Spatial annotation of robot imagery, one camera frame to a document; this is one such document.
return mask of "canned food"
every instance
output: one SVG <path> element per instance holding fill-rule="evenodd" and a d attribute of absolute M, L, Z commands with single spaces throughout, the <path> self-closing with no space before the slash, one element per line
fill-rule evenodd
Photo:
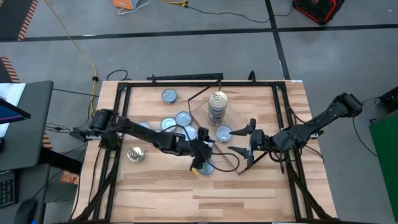
<path fill-rule="evenodd" d="M 177 100 L 177 92 L 172 89 L 164 90 L 162 93 L 162 99 L 167 104 L 175 103 Z"/>
<path fill-rule="evenodd" d="M 142 127 L 151 129 L 150 124 L 148 122 L 146 122 L 146 121 L 141 121 L 138 124 L 141 125 Z"/>
<path fill-rule="evenodd" d="M 226 113 L 228 97 L 221 91 L 210 95 L 208 103 L 208 118 L 211 124 L 218 125 L 222 122 Z"/>
<path fill-rule="evenodd" d="M 226 125 L 218 127 L 216 130 L 217 141 L 228 142 L 229 140 L 231 140 L 232 138 L 232 135 L 230 134 L 231 131 L 232 131 L 231 128 Z"/>
<path fill-rule="evenodd" d="M 177 122 L 177 124 L 179 124 L 181 126 L 186 126 L 192 122 L 192 117 L 188 112 L 183 111 L 183 112 L 179 112 L 176 115 L 175 121 Z"/>
<path fill-rule="evenodd" d="M 203 163 L 203 166 L 199 171 L 201 175 L 210 175 L 214 172 L 214 167 L 210 165 L 214 164 L 211 159 L 208 159 L 205 163 Z"/>
<path fill-rule="evenodd" d="M 141 162 L 145 158 L 145 151 L 139 146 L 133 146 L 127 151 L 128 158 L 133 162 Z"/>
<path fill-rule="evenodd" d="M 174 118 L 165 118 L 161 122 L 160 127 L 162 128 L 162 130 L 165 130 L 166 128 L 174 126 L 176 124 L 177 124 L 177 122 L 175 122 Z M 167 132 L 171 132 L 171 131 L 174 131 L 174 130 L 175 130 L 175 127 L 172 127 L 172 128 L 169 128 L 166 131 Z"/>
<path fill-rule="evenodd" d="M 190 125 L 187 125 L 184 128 L 187 131 L 189 138 L 187 137 L 187 134 L 185 133 L 184 129 L 181 129 L 180 133 L 185 136 L 186 141 L 189 141 L 189 139 L 194 140 L 197 137 L 198 130 L 196 128 Z"/>

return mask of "tall can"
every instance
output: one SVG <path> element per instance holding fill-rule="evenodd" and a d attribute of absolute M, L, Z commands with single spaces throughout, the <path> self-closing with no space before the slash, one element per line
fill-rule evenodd
<path fill-rule="evenodd" d="M 211 124 L 221 124 L 226 113 L 227 104 L 228 97 L 222 91 L 217 91 L 210 95 L 207 115 Z"/>

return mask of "yellow cable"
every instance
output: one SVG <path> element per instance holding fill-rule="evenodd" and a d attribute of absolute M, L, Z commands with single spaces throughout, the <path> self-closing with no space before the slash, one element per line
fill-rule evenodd
<path fill-rule="evenodd" d="M 82 49 L 75 43 L 75 41 L 72 40 L 72 38 L 70 37 L 67 28 L 65 27 L 65 25 L 63 25 L 63 22 L 61 21 L 61 19 L 58 17 L 57 13 L 54 11 L 54 9 L 51 7 L 50 3 L 47 0 L 44 0 L 45 3 L 48 5 L 48 7 L 51 9 L 52 13 L 55 15 L 55 17 L 58 19 L 58 21 L 60 21 L 62 28 L 64 29 L 65 33 L 67 34 L 68 38 L 70 41 L 72 41 L 72 43 L 76 46 L 76 48 L 80 51 L 80 53 L 82 53 L 87 61 L 90 63 L 90 65 L 93 67 L 94 70 L 94 77 L 98 77 L 97 76 L 97 69 L 95 68 L 93 62 L 91 62 L 90 58 L 87 56 L 86 53 L 84 53 L 84 51 L 82 51 Z M 95 90 L 95 86 L 96 86 L 96 80 L 93 80 L 93 87 L 91 90 L 91 95 L 94 95 L 94 90 Z M 91 96 L 91 113 L 94 111 L 94 96 Z"/>
<path fill-rule="evenodd" d="M 181 7 L 186 7 L 188 4 L 188 1 L 180 1 L 180 2 L 175 2 L 175 1 L 166 1 L 166 0 L 161 0 L 164 3 L 168 4 L 176 4 L 176 5 L 181 5 Z"/>

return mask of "concrete floor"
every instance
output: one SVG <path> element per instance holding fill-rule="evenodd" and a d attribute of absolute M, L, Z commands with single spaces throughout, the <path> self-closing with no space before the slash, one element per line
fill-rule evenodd
<path fill-rule="evenodd" d="M 275 14 L 285 14 L 290 9 L 288 0 L 271 2 Z M 256 24 L 236 16 L 203 15 L 157 0 L 122 16 L 116 14 L 111 1 L 52 0 L 50 3 L 71 35 L 270 27 L 269 23 Z M 204 11 L 241 13 L 257 20 L 268 18 L 263 0 L 191 0 L 190 5 Z M 277 17 L 276 21 L 278 27 L 317 26 L 295 10 L 289 17 Z M 350 0 L 329 26 L 397 21 L 396 0 Z M 53 35 L 65 34 L 40 1 L 27 37 Z M 365 100 L 398 85 L 398 29 L 289 32 L 280 33 L 280 38 L 291 78 L 304 81 L 312 115 L 323 111 L 343 91 Z M 250 70 L 256 72 L 258 79 L 283 79 L 272 33 L 77 42 L 96 65 L 100 80 L 116 69 L 128 70 L 133 80 L 143 80 L 152 74 L 215 72 L 223 72 L 225 79 L 246 79 Z M 55 88 L 91 91 L 91 67 L 69 41 L 0 43 L 0 55 L 10 58 L 22 82 L 53 80 Z M 89 101 L 87 96 L 55 91 L 48 122 L 68 127 L 81 125 L 86 120 Z M 369 119 L 384 115 L 372 103 L 364 108 L 356 124 L 364 142 L 374 150 Z M 49 133 L 49 136 L 58 152 L 81 145 L 65 134 Z M 339 218 L 395 223 L 378 160 L 358 141 L 351 120 L 340 119 L 325 128 L 320 145 Z M 72 200 L 49 203 L 45 223 L 66 221 L 72 203 Z"/>

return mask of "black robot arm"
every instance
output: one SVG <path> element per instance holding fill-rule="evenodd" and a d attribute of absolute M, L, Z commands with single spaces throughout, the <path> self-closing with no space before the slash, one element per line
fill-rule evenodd
<path fill-rule="evenodd" d="M 201 166 L 211 157 L 211 147 L 204 142 L 211 142 L 208 129 L 198 129 L 198 139 L 186 141 L 183 134 L 157 132 L 143 127 L 125 117 L 118 117 L 113 110 L 99 110 L 90 124 L 90 134 L 101 136 L 99 146 L 109 150 L 118 150 L 120 134 L 128 134 L 149 143 L 166 154 L 175 156 L 193 156 L 191 168 L 201 169 Z"/>
<path fill-rule="evenodd" d="M 229 147 L 248 160 L 248 167 L 254 160 L 253 151 L 286 152 L 304 147 L 312 134 L 318 133 L 326 125 L 338 118 L 352 118 L 362 112 L 362 104 L 352 95 L 343 93 L 330 103 L 318 116 L 303 124 L 296 124 L 281 132 L 267 136 L 263 130 L 256 130 L 256 120 L 251 119 L 245 128 L 231 132 L 232 135 L 250 135 L 249 148 Z"/>

